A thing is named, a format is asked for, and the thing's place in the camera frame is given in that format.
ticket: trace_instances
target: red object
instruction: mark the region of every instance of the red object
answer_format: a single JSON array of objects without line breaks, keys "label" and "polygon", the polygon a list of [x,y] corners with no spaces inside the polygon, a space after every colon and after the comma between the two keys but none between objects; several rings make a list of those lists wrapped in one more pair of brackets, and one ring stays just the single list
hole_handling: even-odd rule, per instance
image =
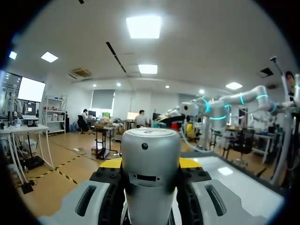
[{"label": "red object", "polygon": [[177,123],[172,123],[170,128],[179,131],[179,126]]}]

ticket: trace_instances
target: white shelving unit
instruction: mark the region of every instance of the white shelving unit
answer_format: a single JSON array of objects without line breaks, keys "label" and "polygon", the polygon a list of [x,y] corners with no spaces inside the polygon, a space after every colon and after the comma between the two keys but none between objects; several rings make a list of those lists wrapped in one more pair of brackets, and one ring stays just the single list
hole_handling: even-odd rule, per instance
[{"label": "white shelving unit", "polygon": [[[43,117],[42,121],[45,126],[49,127],[48,134],[55,134],[55,133],[66,133],[66,106],[67,106],[67,95],[63,95],[59,98],[54,98],[52,96],[46,96],[44,101],[44,107],[46,109],[43,109]],[[59,115],[64,116],[64,120],[50,120],[48,121],[48,115],[52,115],[53,113],[57,113]]]}]

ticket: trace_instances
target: wooden floor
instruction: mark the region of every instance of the wooden floor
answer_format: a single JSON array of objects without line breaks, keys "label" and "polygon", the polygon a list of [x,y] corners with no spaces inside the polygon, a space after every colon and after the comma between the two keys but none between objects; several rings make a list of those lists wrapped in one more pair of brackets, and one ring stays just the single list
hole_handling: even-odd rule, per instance
[{"label": "wooden floor", "polygon": [[[41,143],[44,156],[46,160],[48,160],[46,139],[44,137],[42,138]],[[95,146],[95,136],[88,135],[88,133],[83,135],[80,135],[79,133],[67,133],[51,136],[49,137],[49,145],[54,166],[59,166],[77,157],[78,154],[85,153],[85,155],[77,157],[71,162],[58,168],[59,171],[78,183],[88,180],[92,173],[95,172],[103,162],[103,160],[96,160],[94,154],[91,153],[91,148]],[[75,152],[73,148],[82,148],[82,150],[80,152]],[[112,149],[119,150],[120,144],[113,142]],[[182,143],[181,151],[189,151],[185,143]],[[218,149],[216,152],[222,154],[223,150]],[[233,160],[239,157],[239,153],[230,151],[228,159]],[[249,154],[245,155],[244,159],[248,161],[247,169],[254,174],[257,174],[266,167],[266,165],[261,164],[262,156]],[[27,177],[30,180],[49,170],[50,168],[48,166],[43,165],[29,171]],[[262,178],[268,180],[271,174],[272,168],[269,166]],[[36,217],[42,215],[50,216],[60,208],[62,198],[76,188],[76,186],[77,185],[71,180],[68,180],[57,171],[53,171],[36,180],[36,185],[33,186],[33,192],[24,195],[21,188],[18,188],[18,192]]]}]

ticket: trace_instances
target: man sitting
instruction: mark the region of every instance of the man sitting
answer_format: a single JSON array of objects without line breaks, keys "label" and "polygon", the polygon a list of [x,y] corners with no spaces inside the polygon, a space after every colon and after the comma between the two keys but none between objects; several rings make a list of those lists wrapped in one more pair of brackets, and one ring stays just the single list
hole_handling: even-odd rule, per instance
[{"label": "man sitting", "polygon": [[145,127],[147,123],[147,119],[145,116],[145,111],[140,110],[140,114],[135,118],[135,128],[140,128],[141,126]]}]

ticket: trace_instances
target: white screen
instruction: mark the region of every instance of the white screen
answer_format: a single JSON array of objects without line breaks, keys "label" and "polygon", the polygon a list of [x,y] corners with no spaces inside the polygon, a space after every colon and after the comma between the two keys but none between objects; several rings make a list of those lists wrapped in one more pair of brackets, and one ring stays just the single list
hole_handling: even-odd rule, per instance
[{"label": "white screen", "polygon": [[135,120],[135,118],[139,115],[138,112],[128,112],[127,120]]},{"label": "white screen", "polygon": [[45,85],[45,83],[22,77],[18,99],[41,102]]}]

